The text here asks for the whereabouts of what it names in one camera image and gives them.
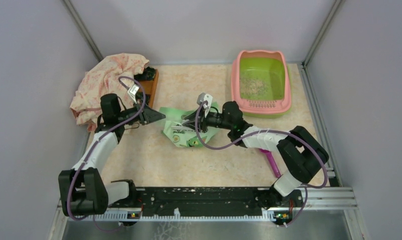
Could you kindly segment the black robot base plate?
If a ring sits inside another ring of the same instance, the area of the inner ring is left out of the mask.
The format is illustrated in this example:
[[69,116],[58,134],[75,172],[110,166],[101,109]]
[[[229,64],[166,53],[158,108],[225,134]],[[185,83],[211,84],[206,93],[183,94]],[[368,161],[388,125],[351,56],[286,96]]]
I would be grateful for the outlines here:
[[144,217],[259,217],[263,210],[292,212],[303,204],[300,190],[278,196],[270,187],[145,187],[112,208],[142,208]]

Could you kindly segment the magenta plastic litter scoop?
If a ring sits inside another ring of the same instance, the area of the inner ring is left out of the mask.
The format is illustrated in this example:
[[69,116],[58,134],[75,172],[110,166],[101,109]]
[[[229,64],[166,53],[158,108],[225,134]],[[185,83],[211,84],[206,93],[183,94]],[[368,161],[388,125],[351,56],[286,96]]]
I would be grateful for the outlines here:
[[274,157],[272,155],[272,152],[268,151],[268,150],[265,150],[265,149],[261,149],[261,148],[259,150],[260,150],[261,153],[263,153],[266,156],[274,176],[276,178],[279,178],[281,176],[281,173],[280,173],[278,165],[277,165],[277,163],[276,163],[276,161],[275,161],[275,159],[274,159]]

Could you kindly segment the green cat litter bag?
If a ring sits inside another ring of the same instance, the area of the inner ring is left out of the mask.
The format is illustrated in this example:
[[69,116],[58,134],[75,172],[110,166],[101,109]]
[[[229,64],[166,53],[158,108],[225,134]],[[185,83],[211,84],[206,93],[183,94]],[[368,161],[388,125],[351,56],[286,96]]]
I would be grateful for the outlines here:
[[159,112],[166,116],[160,121],[162,133],[179,148],[203,147],[195,130],[183,126],[183,118],[196,113],[196,110],[181,110],[172,107],[161,107]]

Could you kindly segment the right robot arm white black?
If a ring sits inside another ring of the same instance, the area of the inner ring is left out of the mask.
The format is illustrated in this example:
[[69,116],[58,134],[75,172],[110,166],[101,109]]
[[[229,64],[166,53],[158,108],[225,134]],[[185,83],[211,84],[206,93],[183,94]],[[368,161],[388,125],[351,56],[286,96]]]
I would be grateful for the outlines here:
[[270,188],[270,199],[276,206],[285,205],[290,193],[300,186],[308,186],[319,171],[327,174],[325,164],[329,155],[306,128],[298,125],[282,131],[256,127],[244,120],[235,101],[226,102],[221,112],[208,111],[205,106],[206,102],[200,103],[195,112],[183,118],[182,125],[193,129],[198,138],[209,127],[225,129],[229,131],[231,143],[224,149],[236,145],[280,153],[287,170]]

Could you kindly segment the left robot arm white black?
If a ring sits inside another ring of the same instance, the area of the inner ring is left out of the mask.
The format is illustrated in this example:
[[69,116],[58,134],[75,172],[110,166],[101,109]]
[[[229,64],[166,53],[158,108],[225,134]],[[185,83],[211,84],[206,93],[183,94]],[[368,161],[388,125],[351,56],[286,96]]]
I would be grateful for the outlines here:
[[147,125],[166,117],[141,101],[122,110],[115,93],[101,97],[101,110],[89,149],[72,169],[61,171],[58,177],[63,213],[74,220],[104,214],[118,201],[127,207],[138,202],[139,194],[132,180],[116,180],[105,185],[101,172],[122,139],[126,125]]

